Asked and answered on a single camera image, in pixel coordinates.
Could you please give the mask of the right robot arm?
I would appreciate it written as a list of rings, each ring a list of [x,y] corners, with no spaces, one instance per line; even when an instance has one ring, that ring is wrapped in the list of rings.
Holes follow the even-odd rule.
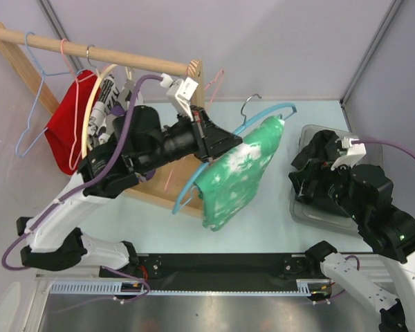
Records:
[[[335,247],[321,241],[304,253],[305,272],[329,278],[379,317],[380,331],[415,331],[415,218],[392,203],[394,184],[382,167],[362,164],[363,140],[345,139],[330,147],[305,146],[288,177],[297,200],[327,197],[351,218],[358,234],[378,255],[392,278],[390,295],[350,267]]]

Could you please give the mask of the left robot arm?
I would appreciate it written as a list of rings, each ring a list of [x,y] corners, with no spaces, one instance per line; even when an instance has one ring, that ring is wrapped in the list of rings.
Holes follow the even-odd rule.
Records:
[[[90,237],[79,224],[93,211],[139,184],[158,168],[194,155],[209,162],[242,143],[242,138],[215,125],[201,107],[191,107],[195,118],[178,116],[162,126],[152,107],[135,106],[113,121],[108,142],[93,148],[80,162],[62,193],[36,217],[17,220],[25,268],[61,271],[74,266],[98,266],[100,276],[120,272],[134,275],[140,261],[132,243]]]

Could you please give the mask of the blue plastic hanger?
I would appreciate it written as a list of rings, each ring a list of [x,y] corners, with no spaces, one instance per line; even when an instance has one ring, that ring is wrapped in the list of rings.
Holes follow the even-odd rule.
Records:
[[[251,99],[253,98],[259,98],[262,99],[262,97],[260,96],[260,94],[258,93],[254,93],[252,95],[250,95],[246,101],[242,104],[242,107],[240,109],[240,114],[243,117],[243,123],[241,126],[237,127],[234,131],[233,134],[238,135],[240,133],[242,133],[245,129],[247,129],[248,127],[250,127],[251,125],[253,125],[254,123],[256,123],[258,120],[261,120],[263,118],[265,118],[266,116],[268,116],[269,114],[280,110],[280,109],[286,109],[286,108],[291,108],[291,113],[288,114],[285,118],[283,118],[282,116],[280,116],[280,118],[284,121],[286,121],[287,119],[289,119],[291,116],[295,115],[297,113],[297,107],[295,104],[293,104],[292,102],[282,102],[279,104],[276,104],[274,106],[268,107],[267,109],[264,109],[263,111],[260,111],[257,115],[251,117],[249,120],[247,119],[247,115],[243,112],[245,106],[247,105],[247,103],[249,103],[249,101],[251,101]],[[182,210],[183,207],[185,207],[193,198],[193,189],[194,189],[194,181],[201,175],[201,173],[208,167],[209,163],[202,163],[200,166],[198,166],[198,168],[196,169],[196,171],[190,176],[189,180],[186,182],[186,184],[183,186],[182,190],[180,191],[180,193],[177,196],[177,199],[174,203],[174,206],[172,208],[172,214],[177,214],[178,212],[180,212]]]

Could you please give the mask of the green tie-dye shirt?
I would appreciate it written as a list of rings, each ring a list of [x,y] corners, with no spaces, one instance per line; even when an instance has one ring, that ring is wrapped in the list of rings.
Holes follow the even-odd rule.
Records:
[[[197,177],[194,186],[203,202],[204,228],[219,231],[254,199],[283,132],[284,121],[280,117],[266,118],[240,145]]]

